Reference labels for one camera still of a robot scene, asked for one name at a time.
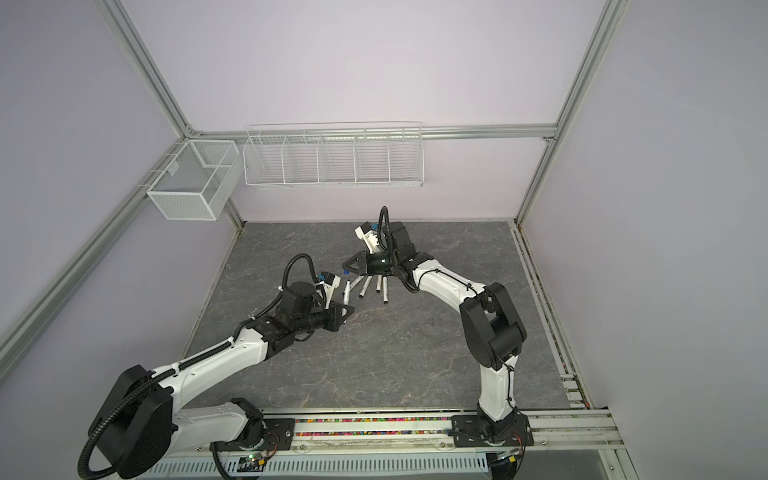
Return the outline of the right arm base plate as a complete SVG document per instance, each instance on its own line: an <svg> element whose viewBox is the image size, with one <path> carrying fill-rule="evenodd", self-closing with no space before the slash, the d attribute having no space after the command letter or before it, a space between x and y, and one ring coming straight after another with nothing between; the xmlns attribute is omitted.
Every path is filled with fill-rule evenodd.
<svg viewBox="0 0 768 480"><path fill-rule="evenodd" d="M499 421L493 421L477 413L454 415L451 418L448 435L457 447L534 445L529 418L521 412L513 412Z"/></svg>

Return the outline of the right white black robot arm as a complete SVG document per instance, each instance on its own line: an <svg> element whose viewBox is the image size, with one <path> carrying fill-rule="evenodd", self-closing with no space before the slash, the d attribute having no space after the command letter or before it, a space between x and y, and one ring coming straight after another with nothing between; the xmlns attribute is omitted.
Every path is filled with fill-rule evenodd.
<svg viewBox="0 0 768 480"><path fill-rule="evenodd" d="M511 430L526 429L528 418L514 399L514 375L527 331L506 288L470 280L418 251L401 222L365 222L355 234L365 249L347 260L344 270L394 277L408 291L431 294L460 315L467 348L480 368L481 437L497 442Z"/></svg>

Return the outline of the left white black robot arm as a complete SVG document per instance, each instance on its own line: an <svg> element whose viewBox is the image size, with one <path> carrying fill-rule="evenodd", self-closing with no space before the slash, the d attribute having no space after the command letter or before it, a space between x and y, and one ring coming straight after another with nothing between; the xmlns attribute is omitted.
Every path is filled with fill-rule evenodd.
<svg viewBox="0 0 768 480"><path fill-rule="evenodd" d="M338 331L355 310L333 300L335 288L334 283L294 282L226 340L170 365L125 370L89 427L79 476L135 478L169 453L204 444L213 450L277 447L280 437L270 431L263 412L242 397L214 407L188 405L317 330Z"/></svg>

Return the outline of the blue capped whiteboard marker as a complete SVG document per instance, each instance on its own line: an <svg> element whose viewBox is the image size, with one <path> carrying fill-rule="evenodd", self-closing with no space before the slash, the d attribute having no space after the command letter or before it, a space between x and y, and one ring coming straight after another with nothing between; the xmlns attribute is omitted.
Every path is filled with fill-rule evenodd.
<svg viewBox="0 0 768 480"><path fill-rule="evenodd" d="M351 281L347 280L343 291L343 304L349 305L351 293Z"/></svg>

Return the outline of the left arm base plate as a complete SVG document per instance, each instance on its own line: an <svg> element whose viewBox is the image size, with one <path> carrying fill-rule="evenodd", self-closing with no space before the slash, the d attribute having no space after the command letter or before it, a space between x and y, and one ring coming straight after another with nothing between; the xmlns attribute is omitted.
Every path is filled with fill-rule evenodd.
<svg viewBox="0 0 768 480"><path fill-rule="evenodd" d="M290 417L284 418L266 418L261 422L249 422L243 433L239 434L234 440L227 442L216 442L215 445L219 451L283 451L291 448L294 438L296 419Z"/></svg>

